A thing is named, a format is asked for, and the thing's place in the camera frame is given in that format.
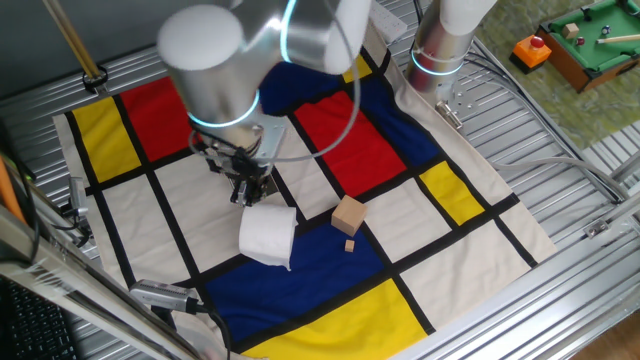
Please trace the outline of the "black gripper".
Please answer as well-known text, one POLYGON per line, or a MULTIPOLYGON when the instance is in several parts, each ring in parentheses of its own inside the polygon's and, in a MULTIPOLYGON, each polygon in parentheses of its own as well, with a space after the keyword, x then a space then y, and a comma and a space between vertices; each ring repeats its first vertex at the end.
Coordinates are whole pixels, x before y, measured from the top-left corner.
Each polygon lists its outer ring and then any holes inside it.
POLYGON ((267 168, 259 166, 244 150, 205 139, 200 144, 200 153, 212 172, 223 174, 231 181, 232 203, 245 207, 248 190, 248 203, 257 204, 265 198, 265 192, 270 191, 267 168))

